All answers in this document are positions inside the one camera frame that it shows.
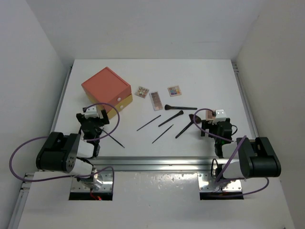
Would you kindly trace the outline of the thin black liner brush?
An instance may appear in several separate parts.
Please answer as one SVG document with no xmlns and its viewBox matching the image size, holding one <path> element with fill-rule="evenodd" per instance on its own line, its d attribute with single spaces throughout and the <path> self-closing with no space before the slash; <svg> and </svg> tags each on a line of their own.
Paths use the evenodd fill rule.
<svg viewBox="0 0 305 229">
<path fill-rule="evenodd" d="M 150 120 L 149 122 L 147 122 L 146 124 L 144 124 L 143 126 L 141 126 L 140 128 L 138 128 L 136 131 L 139 131 L 141 129 L 143 129 L 144 127 L 146 127 L 147 125 L 149 125 L 150 123 L 152 123 L 153 121 L 155 121 L 156 119 L 158 119 L 159 117 L 161 117 L 162 115 L 158 115 L 157 117 L 153 118 L 152 120 Z"/>
</svg>

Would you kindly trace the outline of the black powder brush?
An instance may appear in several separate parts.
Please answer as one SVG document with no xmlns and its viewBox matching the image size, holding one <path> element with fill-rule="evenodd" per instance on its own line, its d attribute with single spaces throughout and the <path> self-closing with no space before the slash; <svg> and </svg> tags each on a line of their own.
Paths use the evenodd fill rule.
<svg viewBox="0 0 305 229">
<path fill-rule="evenodd" d="M 166 104 L 164 106 L 165 110 L 197 110 L 197 107 L 185 107 L 185 106 L 170 106 Z"/>
</svg>

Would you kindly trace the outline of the black medium makeup brush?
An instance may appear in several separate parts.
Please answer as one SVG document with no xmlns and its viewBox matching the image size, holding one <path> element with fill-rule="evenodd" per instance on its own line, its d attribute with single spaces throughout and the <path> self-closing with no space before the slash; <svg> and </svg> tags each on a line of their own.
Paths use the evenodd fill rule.
<svg viewBox="0 0 305 229">
<path fill-rule="evenodd" d="M 175 119 L 175 118 L 177 118 L 178 116 L 183 115 L 183 114 L 184 114 L 183 110 L 180 110 L 177 114 L 171 116 L 170 118 L 168 118 L 167 120 L 165 120 L 164 122 L 162 122 L 161 124 L 159 124 L 158 127 L 160 127 L 160 126 L 162 126 L 162 125 L 168 123 L 169 121 L 171 121 L 171 120 L 173 120 L 173 119 Z"/>
</svg>

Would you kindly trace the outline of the orange drawer box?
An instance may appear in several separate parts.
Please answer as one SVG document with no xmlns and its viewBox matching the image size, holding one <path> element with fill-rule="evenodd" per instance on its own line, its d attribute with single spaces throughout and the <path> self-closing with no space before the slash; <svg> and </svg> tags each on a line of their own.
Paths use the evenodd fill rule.
<svg viewBox="0 0 305 229">
<path fill-rule="evenodd" d="M 118 104 L 131 93 L 131 85 L 109 67 L 105 67 L 81 84 L 93 103 Z"/>
</svg>

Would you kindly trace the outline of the thin black pencil brush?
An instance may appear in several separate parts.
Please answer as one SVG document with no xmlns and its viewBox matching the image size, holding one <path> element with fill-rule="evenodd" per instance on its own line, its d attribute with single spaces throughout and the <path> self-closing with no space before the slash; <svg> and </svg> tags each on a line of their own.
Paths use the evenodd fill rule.
<svg viewBox="0 0 305 229">
<path fill-rule="evenodd" d="M 115 139 L 114 137 L 112 137 L 108 132 L 106 132 L 106 131 L 104 130 L 104 128 L 102 129 L 102 132 L 105 133 L 104 137 L 109 137 L 109 138 L 111 138 L 114 142 L 116 142 L 116 143 L 117 143 L 118 145 L 120 145 L 122 148 L 125 148 L 125 146 L 124 146 L 122 143 L 120 143 L 117 139 Z"/>
</svg>

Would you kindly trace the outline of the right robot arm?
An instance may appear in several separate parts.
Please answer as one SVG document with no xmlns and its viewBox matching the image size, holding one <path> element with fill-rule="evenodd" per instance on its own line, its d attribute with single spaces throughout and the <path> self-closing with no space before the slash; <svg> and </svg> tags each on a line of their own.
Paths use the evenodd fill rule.
<svg viewBox="0 0 305 229">
<path fill-rule="evenodd" d="M 280 161 L 267 137 L 257 137 L 256 139 L 246 138 L 244 141 L 239 137 L 232 142 L 235 134 L 230 118 L 224 121 L 213 123 L 212 120 L 203 120 L 202 129 L 207 131 L 208 136 L 215 140 L 214 148 L 218 158 L 224 158 L 227 154 L 235 153 L 237 162 L 230 164 L 220 164 L 215 159 L 216 169 L 211 169 L 212 175 L 217 182 L 234 178 L 258 178 L 258 177 L 279 177 L 281 174 Z"/>
</svg>

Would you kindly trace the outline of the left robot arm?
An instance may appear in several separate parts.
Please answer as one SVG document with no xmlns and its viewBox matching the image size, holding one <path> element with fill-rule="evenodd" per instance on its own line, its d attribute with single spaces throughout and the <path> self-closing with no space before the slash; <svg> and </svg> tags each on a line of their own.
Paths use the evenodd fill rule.
<svg viewBox="0 0 305 229">
<path fill-rule="evenodd" d="M 109 124 L 105 110 L 96 107 L 85 109 L 76 114 L 80 123 L 77 134 L 64 135 L 51 132 L 36 158 L 36 167 L 40 170 L 60 171 L 73 177 L 91 190 L 102 187 L 102 179 L 96 167 L 89 161 L 98 156 L 100 151 L 99 137 L 102 127 Z"/>
</svg>

